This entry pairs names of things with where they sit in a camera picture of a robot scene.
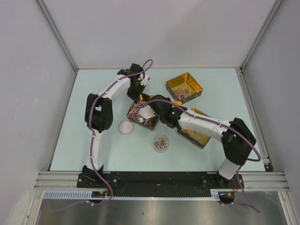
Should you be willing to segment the orange plastic scoop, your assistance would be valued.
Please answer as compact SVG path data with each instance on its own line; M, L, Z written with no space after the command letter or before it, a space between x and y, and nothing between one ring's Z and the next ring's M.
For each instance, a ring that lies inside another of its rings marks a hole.
M176 104L176 105L179 105L179 106L182 105L182 103L181 103L180 101L172 101L172 103L173 103L173 104Z

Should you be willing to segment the tin with swirl lollipops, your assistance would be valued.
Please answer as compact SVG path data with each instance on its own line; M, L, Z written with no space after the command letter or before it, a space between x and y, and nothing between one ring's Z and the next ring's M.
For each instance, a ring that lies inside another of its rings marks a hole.
M131 105L127 112L127 118L144 128L154 130L158 123L158 116L149 105L146 105L150 98L150 95L142 93L138 100Z

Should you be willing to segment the tin with round lollipops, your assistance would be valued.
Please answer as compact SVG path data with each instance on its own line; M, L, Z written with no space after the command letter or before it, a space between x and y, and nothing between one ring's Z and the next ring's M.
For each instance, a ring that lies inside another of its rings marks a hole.
M174 98L185 104L202 95L203 88L188 72L166 81L166 89Z

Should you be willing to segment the white jar lid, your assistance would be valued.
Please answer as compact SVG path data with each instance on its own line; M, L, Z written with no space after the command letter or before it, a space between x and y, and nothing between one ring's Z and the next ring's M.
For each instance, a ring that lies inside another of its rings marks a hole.
M128 135L133 131L134 125L130 121L123 121L119 124L118 129L122 134Z

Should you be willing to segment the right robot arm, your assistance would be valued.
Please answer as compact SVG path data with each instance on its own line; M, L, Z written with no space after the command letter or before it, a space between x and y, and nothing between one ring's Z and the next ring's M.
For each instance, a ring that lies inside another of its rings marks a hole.
M147 105L169 128L196 131L222 143L225 159L216 174L216 182L221 188L233 183L234 175L247 161L261 160L254 135L239 118L232 121L214 119L178 106L161 95L155 95Z

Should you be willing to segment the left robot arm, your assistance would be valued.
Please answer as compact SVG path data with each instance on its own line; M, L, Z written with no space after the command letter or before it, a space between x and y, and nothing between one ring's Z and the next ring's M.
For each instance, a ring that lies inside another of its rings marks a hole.
M90 150L82 173L95 188L104 181L101 174L104 162L100 159L100 141L103 133L113 123L113 103L123 92L132 100L137 100L150 79L146 71L147 69L133 63L129 69L118 71L114 81L104 90L87 96L84 120L90 130Z

